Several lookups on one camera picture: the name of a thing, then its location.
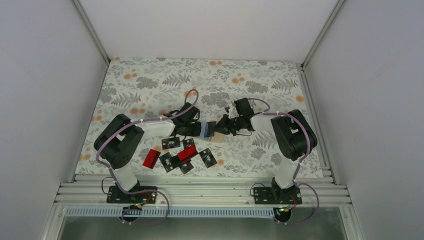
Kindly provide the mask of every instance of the black card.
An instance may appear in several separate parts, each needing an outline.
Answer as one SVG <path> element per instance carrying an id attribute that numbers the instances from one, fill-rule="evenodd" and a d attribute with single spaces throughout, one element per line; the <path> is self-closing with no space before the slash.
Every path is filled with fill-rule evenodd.
<path id="1" fill-rule="evenodd" d="M 190 172 L 190 170 L 192 170 L 194 167 L 193 167 L 191 162 L 187 162 L 187 163 L 179 166 L 179 168 L 181 169 L 183 174 L 186 174 L 186 173 Z"/>
<path id="2" fill-rule="evenodd" d="M 180 137 L 162 139 L 162 149 L 173 149 L 181 146 Z"/>
<path id="3" fill-rule="evenodd" d="M 185 149 L 194 144 L 195 144 L 195 140 L 193 138 L 182 141 L 182 145 L 184 146 Z"/>
<path id="4" fill-rule="evenodd" d="M 171 156 L 169 152 L 160 156 L 159 159 L 167 173 L 183 164 L 178 156 Z"/>
<path id="5" fill-rule="evenodd" d="M 207 168 L 210 168 L 213 165 L 217 164 L 217 161 L 215 160 L 215 157 L 214 155 L 212 155 L 212 152 L 209 148 L 199 152 L 199 155 Z"/>

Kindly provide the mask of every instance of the floral tablecloth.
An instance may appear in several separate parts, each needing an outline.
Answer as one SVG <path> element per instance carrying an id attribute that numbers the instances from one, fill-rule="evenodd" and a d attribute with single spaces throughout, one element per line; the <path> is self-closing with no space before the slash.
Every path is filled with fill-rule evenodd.
<path id="1" fill-rule="evenodd" d="M 196 106 L 200 120 L 218 121 L 231 101 L 244 97 L 264 99 L 272 112 L 299 109 L 308 120 L 296 64 L 292 62 L 116 57 L 107 71 L 75 173 L 108 173 L 96 163 L 93 143 L 116 115 L 147 119 L 180 109 L 192 88 L 199 91 Z M 188 100 L 195 98 L 192 92 Z M 255 111 L 266 108 L 258 101 L 251 105 Z M 161 138 L 156 137 L 140 143 L 132 158 L 133 170 L 156 176 L 272 177 L 284 158 L 274 133 L 267 131 L 251 136 L 227 135 L 224 143 L 195 140 L 195 144 L 198 151 L 209 148 L 217 164 L 206 168 L 196 156 L 191 160 L 194 169 L 185 175 L 180 169 L 166 173 L 160 161 L 154 169 L 144 167 L 150 149 L 170 151 L 172 155 L 182 150 L 162 150 Z M 323 177 L 315 149 L 304 162 L 299 177 Z"/>

